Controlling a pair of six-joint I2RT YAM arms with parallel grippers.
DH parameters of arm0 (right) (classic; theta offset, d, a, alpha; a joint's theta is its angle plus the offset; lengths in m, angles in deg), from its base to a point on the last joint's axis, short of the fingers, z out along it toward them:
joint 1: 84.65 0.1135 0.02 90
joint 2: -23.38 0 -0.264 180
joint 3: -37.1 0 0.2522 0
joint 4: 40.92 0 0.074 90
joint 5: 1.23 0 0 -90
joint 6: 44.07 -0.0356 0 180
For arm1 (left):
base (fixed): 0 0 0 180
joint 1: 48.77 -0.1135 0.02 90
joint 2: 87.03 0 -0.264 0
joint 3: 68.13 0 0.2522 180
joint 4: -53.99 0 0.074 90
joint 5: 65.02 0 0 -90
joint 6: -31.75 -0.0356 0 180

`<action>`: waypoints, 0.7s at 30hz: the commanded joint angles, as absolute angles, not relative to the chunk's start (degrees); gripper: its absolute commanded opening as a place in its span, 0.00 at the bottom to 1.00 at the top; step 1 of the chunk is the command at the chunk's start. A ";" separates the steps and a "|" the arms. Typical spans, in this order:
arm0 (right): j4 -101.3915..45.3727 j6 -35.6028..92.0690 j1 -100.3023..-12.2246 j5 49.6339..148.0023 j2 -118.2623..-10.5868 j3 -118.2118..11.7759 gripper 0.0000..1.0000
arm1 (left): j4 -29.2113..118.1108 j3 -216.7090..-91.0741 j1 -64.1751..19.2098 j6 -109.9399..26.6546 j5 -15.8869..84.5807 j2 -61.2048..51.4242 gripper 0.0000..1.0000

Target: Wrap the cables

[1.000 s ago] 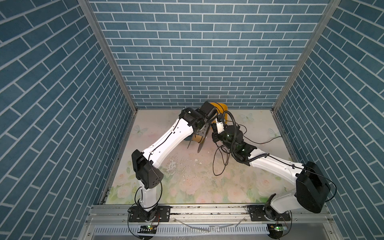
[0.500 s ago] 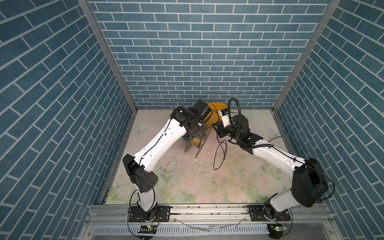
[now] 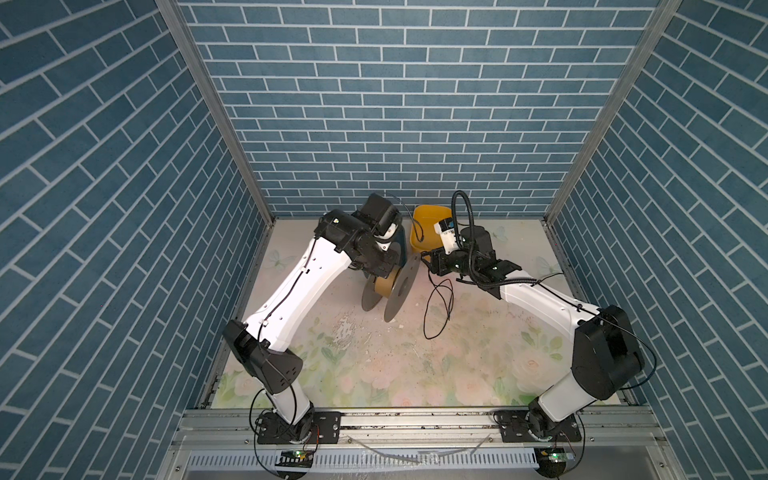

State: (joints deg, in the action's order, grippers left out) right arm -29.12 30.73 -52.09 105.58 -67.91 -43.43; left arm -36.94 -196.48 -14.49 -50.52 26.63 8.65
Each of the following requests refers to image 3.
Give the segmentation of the grey perforated cable spool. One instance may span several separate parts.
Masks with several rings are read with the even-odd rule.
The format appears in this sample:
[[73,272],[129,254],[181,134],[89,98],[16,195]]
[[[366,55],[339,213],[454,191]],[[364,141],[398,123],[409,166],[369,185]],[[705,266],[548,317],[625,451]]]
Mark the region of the grey perforated cable spool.
[[385,300],[384,321],[395,319],[403,307],[417,278],[421,257],[409,254],[401,242],[395,242],[390,249],[399,254],[401,265],[396,265],[387,277],[369,275],[362,292],[361,306],[365,312],[373,310]]

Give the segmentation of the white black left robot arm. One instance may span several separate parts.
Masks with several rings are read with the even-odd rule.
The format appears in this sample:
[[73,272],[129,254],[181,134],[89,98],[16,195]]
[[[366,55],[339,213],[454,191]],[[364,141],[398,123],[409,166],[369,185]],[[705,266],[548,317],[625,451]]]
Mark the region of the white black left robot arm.
[[231,352],[262,384],[294,441],[311,428],[313,404],[298,383],[303,361],[290,350],[293,337],[344,271],[352,268],[374,277],[392,273],[400,263],[400,252],[391,242],[401,225],[397,207],[376,194],[353,213],[334,209],[323,215],[297,265],[263,306],[246,320],[231,320],[224,328]]

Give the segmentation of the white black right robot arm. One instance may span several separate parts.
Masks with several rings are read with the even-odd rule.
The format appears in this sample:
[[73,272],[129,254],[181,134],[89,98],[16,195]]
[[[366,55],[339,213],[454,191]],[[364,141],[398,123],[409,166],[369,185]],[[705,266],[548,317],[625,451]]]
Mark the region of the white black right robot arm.
[[621,308],[579,301],[499,259],[482,227],[459,229],[446,218],[434,230],[442,245],[424,254],[431,273],[455,273],[461,281],[527,310],[572,343],[569,372],[528,406],[526,421],[533,437],[548,440],[559,434],[577,411],[610,398],[644,369],[641,342]]

